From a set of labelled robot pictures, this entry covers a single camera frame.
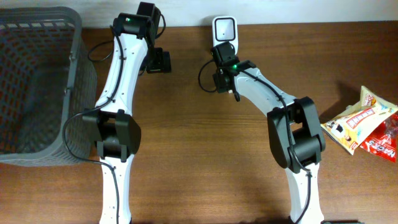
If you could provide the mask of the red snack bag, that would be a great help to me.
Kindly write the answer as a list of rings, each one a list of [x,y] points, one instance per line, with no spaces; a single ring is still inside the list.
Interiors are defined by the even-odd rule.
[[[397,160],[397,113],[383,121],[360,145],[365,151],[391,162]]]

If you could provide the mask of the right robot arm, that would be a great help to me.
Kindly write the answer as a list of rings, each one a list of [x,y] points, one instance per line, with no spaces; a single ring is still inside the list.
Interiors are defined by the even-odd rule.
[[[267,118],[269,147],[276,163],[285,170],[291,209],[290,223],[323,223],[318,171],[325,150],[315,103],[296,98],[271,83],[250,60],[241,61],[230,42],[211,49],[217,71],[213,75],[219,93],[243,96]]]

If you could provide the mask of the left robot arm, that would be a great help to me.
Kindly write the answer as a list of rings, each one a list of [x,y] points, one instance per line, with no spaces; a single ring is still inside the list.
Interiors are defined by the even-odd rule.
[[[103,174],[100,223],[131,223],[129,184],[132,162],[141,143],[133,118],[133,96],[141,72],[169,73],[170,54],[155,46],[164,20],[153,3],[140,2],[135,14],[120,13],[113,21],[113,58],[105,86],[83,122],[95,145]]]

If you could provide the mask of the cream noodle packet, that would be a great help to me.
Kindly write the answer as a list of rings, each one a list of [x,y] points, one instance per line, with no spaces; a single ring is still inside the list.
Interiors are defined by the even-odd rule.
[[[397,112],[397,105],[377,96],[365,86],[360,100],[321,125],[322,130],[351,155],[387,118]]]

